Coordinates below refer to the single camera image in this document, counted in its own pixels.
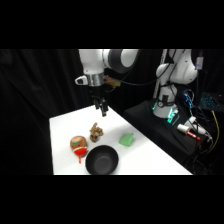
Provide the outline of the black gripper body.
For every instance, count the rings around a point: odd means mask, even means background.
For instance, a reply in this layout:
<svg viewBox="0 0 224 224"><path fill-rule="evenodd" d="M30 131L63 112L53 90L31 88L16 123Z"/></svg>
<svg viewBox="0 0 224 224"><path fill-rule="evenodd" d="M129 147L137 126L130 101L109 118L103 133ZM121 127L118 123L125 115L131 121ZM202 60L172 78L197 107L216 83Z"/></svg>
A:
<svg viewBox="0 0 224 224"><path fill-rule="evenodd" d="M104 86L91 87L90 95L94 104L101 104L106 101Z"/></svg>

